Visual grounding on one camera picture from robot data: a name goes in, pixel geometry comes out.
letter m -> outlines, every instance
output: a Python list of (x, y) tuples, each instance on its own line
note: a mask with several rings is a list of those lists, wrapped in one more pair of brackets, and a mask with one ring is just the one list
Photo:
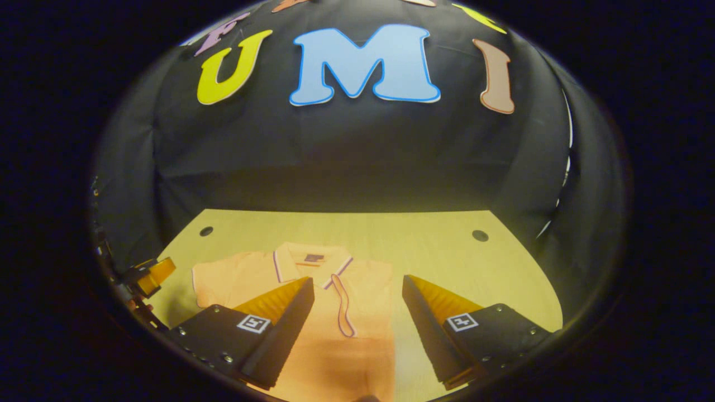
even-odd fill
[(302, 46), (298, 90), (290, 104), (305, 106), (325, 103), (335, 90), (325, 84), (325, 67), (347, 96), (356, 98), (379, 63), (383, 78), (375, 84), (375, 96), (385, 100), (431, 103), (440, 99), (440, 90), (430, 82), (424, 39), (430, 32), (410, 25), (385, 25), (363, 47), (337, 29), (321, 29), (300, 35), (293, 41)]

wooden table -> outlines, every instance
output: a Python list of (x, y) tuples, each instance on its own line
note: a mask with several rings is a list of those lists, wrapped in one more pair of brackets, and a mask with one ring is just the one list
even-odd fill
[[(205, 227), (211, 234), (201, 236)], [(472, 233), (481, 230), (485, 242)], [(395, 400), (425, 401), (448, 392), (437, 381), (402, 299), (411, 274), (482, 306), (505, 303), (546, 330), (561, 328), (561, 306), (529, 253), (489, 211), (308, 213), (204, 210), (159, 259), (177, 269), (149, 299), (170, 328), (201, 311), (191, 269), (246, 251), (272, 251), (283, 242), (341, 245), (357, 259), (393, 265)]]

polo shirt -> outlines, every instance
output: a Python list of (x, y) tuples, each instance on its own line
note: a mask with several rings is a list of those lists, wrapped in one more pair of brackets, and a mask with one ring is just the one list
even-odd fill
[(234, 308), (290, 281), (313, 278), (315, 301), (276, 385), (259, 391), (294, 402), (393, 400), (391, 264), (355, 259), (340, 246), (284, 242), (273, 252), (196, 264), (192, 274), (202, 308)]

yellow letter u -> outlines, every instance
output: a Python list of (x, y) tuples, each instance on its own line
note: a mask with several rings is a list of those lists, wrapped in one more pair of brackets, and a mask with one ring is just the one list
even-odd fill
[(236, 70), (229, 79), (223, 82), (218, 82), (219, 68), (221, 67), (221, 62), (224, 57), (231, 52), (231, 48), (223, 49), (209, 57), (201, 66), (202, 71), (201, 77), (199, 78), (199, 88), (196, 93), (199, 102), (202, 104), (220, 102), (243, 87), (248, 77), (251, 76), (253, 67), (256, 65), (258, 49), (261, 47), (261, 42), (272, 33), (273, 31), (268, 29), (243, 39), (241, 43), (238, 44), (238, 47), (242, 48), (242, 50)]

